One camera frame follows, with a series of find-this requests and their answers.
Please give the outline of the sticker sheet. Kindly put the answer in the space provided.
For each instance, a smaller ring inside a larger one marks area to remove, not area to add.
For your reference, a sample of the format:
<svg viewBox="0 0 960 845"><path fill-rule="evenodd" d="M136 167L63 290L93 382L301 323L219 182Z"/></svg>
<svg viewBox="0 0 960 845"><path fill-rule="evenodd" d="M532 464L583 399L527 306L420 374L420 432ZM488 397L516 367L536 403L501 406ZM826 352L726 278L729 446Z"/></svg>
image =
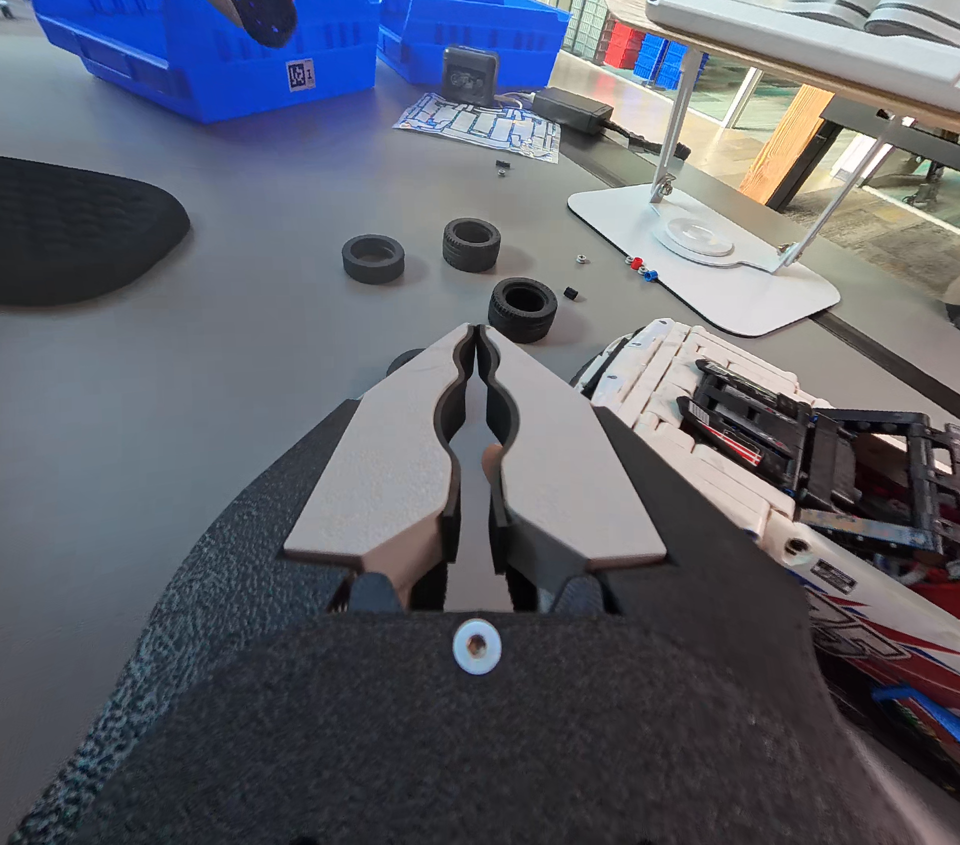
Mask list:
<svg viewBox="0 0 960 845"><path fill-rule="evenodd" d="M560 159L560 125L518 105L481 107L426 93L392 127L543 164L557 165Z"/></svg>

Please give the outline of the black toy wheel rim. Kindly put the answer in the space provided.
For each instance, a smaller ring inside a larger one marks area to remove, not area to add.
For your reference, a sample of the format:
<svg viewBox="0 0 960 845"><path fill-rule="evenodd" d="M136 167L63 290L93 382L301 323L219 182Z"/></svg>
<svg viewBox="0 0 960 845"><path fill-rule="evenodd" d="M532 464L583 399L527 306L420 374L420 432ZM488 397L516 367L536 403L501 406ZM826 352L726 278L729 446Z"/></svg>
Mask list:
<svg viewBox="0 0 960 845"><path fill-rule="evenodd" d="M262 47L285 47L298 28L294 0L236 0L236 9L246 33Z"/></svg>

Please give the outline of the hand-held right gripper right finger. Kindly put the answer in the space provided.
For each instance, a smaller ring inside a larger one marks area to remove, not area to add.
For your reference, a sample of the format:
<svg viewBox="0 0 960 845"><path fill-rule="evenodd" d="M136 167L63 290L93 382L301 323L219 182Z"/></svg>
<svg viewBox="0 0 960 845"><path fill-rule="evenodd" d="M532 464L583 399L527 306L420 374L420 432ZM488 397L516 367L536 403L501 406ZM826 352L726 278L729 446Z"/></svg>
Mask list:
<svg viewBox="0 0 960 845"><path fill-rule="evenodd" d="M658 566L667 548L598 411L490 325L477 328L489 459L488 537L515 611L570 578Z"/></svg>

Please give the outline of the black textured pad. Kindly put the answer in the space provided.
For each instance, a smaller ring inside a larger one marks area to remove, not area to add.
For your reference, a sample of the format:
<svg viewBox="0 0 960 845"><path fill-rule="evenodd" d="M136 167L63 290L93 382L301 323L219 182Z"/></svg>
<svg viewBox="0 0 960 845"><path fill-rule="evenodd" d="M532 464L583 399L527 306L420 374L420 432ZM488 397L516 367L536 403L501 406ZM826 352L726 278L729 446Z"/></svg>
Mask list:
<svg viewBox="0 0 960 845"><path fill-rule="evenodd" d="M49 309L127 287L191 230L169 192L99 172L1 158L1 306Z"/></svg>

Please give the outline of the stack of red blue crates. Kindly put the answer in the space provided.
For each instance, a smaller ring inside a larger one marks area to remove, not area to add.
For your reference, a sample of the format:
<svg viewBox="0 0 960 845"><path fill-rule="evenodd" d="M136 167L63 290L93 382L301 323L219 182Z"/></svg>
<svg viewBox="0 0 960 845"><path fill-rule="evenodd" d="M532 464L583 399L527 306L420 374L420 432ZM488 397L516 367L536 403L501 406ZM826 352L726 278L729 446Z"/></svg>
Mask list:
<svg viewBox="0 0 960 845"><path fill-rule="evenodd" d="M601 35L599 56L605 67L630 72L647 87L676 91L689 47L614 21Z"/></svg>

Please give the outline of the blue plastic storage bin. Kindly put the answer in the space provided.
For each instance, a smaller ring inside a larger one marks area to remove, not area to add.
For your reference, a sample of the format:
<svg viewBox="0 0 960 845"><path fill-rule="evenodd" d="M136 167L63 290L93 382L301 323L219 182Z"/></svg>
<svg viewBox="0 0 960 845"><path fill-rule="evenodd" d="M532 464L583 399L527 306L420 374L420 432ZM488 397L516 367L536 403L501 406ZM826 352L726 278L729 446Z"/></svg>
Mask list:
<svg viewBox="0 0 960 845"><path fill-rule="evenodd" d="M570 13L537 0L381 0L378 58L407 82L439 86L448 47L494 51L501 92L549 83Z"/></svg>

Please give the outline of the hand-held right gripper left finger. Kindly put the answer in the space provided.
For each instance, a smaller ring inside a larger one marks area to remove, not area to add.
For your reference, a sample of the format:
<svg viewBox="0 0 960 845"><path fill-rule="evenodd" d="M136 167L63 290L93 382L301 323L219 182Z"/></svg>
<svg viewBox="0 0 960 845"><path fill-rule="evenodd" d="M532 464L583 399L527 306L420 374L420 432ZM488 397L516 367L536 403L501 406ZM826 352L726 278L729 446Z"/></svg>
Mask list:
<svg viewBox="0 0 960 845"><path fill-rule="evenodd" d="M283 544L288 558L390 581L401 607L456 560L476 326L463 323L354 402L345 430Z"/></svg>

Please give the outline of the toy brick race car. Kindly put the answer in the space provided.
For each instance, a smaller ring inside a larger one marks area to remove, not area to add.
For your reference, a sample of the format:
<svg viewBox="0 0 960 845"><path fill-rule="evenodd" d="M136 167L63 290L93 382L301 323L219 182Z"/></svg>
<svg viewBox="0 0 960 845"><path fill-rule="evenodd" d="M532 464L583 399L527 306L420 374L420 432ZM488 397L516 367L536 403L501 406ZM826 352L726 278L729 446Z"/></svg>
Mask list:
<svg viewBox="0 0 960 845"><path fill-rule="evenodd" d="M958 798L958 424L834 408L701 326L659 319L574 382L804 588L832 696Z"/></svg>

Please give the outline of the wooden pillar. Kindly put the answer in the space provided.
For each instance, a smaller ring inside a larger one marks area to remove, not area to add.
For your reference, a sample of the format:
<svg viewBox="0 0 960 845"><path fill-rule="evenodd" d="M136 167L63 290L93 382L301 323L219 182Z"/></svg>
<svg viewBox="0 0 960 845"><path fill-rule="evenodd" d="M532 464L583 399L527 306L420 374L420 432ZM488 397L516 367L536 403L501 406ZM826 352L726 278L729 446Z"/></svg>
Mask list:
<svg viewBox="0 0 960 845"><path fill-rule="evenodd" d="M833 147L842 127L825 118L834 94L803 85L772 136L741 180L738 191L782 213Z"/></svg>

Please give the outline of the white book stand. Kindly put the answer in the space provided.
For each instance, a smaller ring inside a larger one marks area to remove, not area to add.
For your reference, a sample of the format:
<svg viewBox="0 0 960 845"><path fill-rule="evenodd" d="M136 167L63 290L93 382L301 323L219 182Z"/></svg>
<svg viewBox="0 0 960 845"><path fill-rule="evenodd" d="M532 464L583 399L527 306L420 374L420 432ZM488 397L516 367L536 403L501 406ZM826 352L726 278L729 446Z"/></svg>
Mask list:
<svg viewBox="0 0 960 845"><path fill-rule="evenodd" d="M891 112L928 124L958 120L958 48L882 36L738 0L645 0L656 31L686 40L678 93L651 181L569 197L570 212L624 256L642 258L659 282L704 320L739 336L768 335L839 303L837 288L799 263L853 188L852 172L803 237L774 247L689 193L675 189L671 157L697 83L703 50L760 51L753 61L837 80Z"/></svg>

